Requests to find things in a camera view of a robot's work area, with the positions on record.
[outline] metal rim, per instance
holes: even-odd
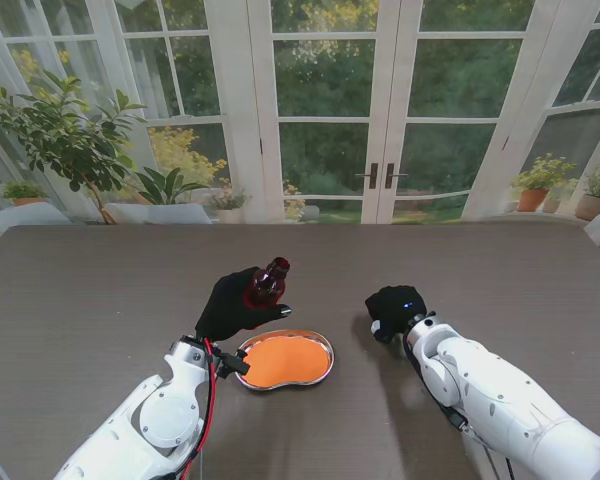
[[[319,377],[315,380],[311,380],[310,382],[283,382],[283,383],[277,383],[270,387],[258,387],[256,385],[252,385],[249,382],[247,382],[242,377],[242,375],[236,374],[236,377],[238,378],[240,383],[242,383],[245,387],[247,387],[250,390],[264,392],[264,391],[268,391],[268,390],[274,390],[274,389],[280,388],[280,387],[285,387],[287,385],[308,386],[308,385],[315,385],[316,383],[320,383],[322,380],[324,380],[327,377],[327,375],[329,375],[329,373],[331,372],[331,369],[333,368],[333,363],[335,360],[335,353],[333,351],[333,347],[331,346],[331,343],[329,343],[329,340],[327,340],[324,336],[322,336],[319,333],[314,332],[312,330],[295,330],[295,329],[274,330],[272,332],[266,332],[266,333],[262,333],[260,335],[256,335],[255,337],[251,337],[249,340],[245,341],[238,348],[249,353],[249,350],[251,350],[258,343],[261,343],[270,338],[276,338],[276,337],[304,337],[308,340],[312,340],[312,341],[318,343],[327,352],[327,355],[329,357],[329,366],[327,367],[327,370],[324,372],[324,374],[321,377]]]

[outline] red cable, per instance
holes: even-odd
[[[209,420],[207,420],[208,424],[205,426],[206,428],[205,428],[204,436],[202,437],[202,440],[200,440],[200,444],[198,445],[198,448],[197,448],[198,452],[200,452],[200,450],[202,450],[202,446],[204,445],[204,442],[207,440],[207,436],[209,435],[209,430],[211,429],[211,419],[213,418],[213,406],[215,405],[215,400],[216,400],[216,367],[213,364],[213,349],[211,348],[211,342],[209,342],[209,339],[205,338],[204,344],[205,344],[205,347],[207,348],[207,353],[211,357],[211,378],[209,379],[209,381],[211,382],[211,392],[209,393],[209,395],[211,395],[211,403],[209,404]],[[189,462],[187,463],[187,466],[185,467],[184,471],[182,472],[182,476],[180,477],[182,480],[186,480],[192,464],[193,464],[193,459],[189,460]]]

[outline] black glove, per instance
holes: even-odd
[[[243,328],[252,330],[291,313],[291,309],[282,304],[269,308],[251,308],[244,303],[244,292],[257,270],[258,267],[247,268],[222,277],[216,282],[207,306],[196,324],[196,333],[199,336],[212,342],[226,340]]]
[[[407,330],[407,322],[418,314],[426,315],[424,300],[414,287],[384,287],[365,300],[369,315],[380,322],[373,333],[376,340],[390,343],[396,333]]]

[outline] orange powder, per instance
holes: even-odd
[[[243,378],[251,385],[267,388],[317,380],[329,368],[329,354],[304,337],[274,337],[254,345],[245,362],[251,368]]]

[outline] table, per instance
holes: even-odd
[[[461,226],[18,227],[0,241],[0,465],[50,478],[191,333],[214,281],[291,261],[291,317],[325,335],[324,383],[219,382],[205,479],[476,478],[364,299],[418,287],[429,308],[535,377],[600,434],[600,252],[581,229]],[[225,342],[235,348],[253,335]]]

